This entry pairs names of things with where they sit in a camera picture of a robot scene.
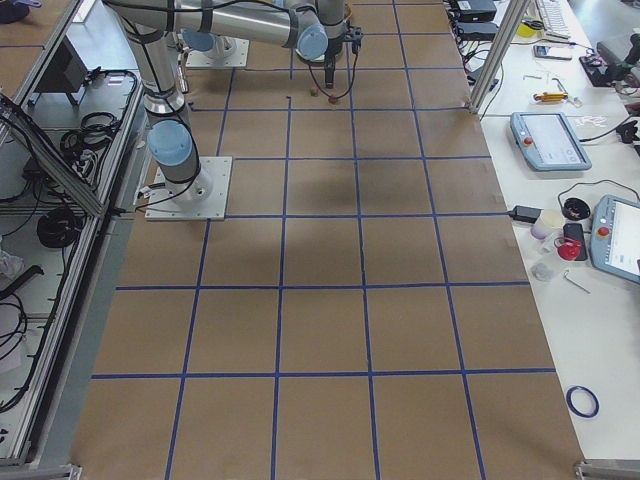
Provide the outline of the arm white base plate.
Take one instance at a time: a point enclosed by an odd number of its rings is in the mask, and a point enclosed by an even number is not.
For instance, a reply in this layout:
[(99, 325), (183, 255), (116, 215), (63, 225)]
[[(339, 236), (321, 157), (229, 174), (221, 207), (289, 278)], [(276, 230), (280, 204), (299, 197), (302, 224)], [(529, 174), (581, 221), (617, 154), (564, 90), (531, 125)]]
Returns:
[(248, 40), (216, 37), (212, 49), (190, 51), (186, 67), (199, 70), (243, 68), (247, 64), (248, 51)]
[(169, 183), (150, 193), (151, 206), (145, 209), (150, 221), (223, 220), (226, 215), (233, 159), (201, 157), (201, 168), (194, 183), (184, 187)]

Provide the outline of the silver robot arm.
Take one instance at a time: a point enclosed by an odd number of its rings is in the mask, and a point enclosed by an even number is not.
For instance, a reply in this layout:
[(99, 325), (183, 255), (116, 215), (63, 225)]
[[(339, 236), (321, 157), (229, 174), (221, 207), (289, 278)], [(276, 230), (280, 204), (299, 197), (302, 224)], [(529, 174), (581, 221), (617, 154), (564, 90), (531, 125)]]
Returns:
[(322, 59), (325, 85), (334, 83), (335, 61), (344, 44), (359, 53), (362, 30), (345, 17), (342, 1), (108, 1), (127, 37), (144, 86), (151, 124), (149, 150), (165, 178), (169, 200), (188, 204), (207, 198), (205, 173), (191, 132), (186, 99), (164, 37), (188, 32), (237, 38), (297, 51), (307, 61)]
[(230, 37), (188, 29), (182, 29), (181, 35), (190, 50), (200, 52), (213, 60), (228, 58), (237, 49), (236, 41)]

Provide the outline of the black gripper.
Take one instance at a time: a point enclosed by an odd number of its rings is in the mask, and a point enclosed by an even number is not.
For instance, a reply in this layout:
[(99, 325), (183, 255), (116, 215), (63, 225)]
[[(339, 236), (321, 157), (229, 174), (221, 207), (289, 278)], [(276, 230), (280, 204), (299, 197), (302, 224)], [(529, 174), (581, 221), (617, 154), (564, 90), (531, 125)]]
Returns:
[(361, 27), (352, 24), (335, 24), (327, 26), (327, 60), (324, 62), (324, 84), (333, 89), (335, 83), (335, 59), (344, 44), (351, 46), (354, 55), (361, 50), (364, 32)]

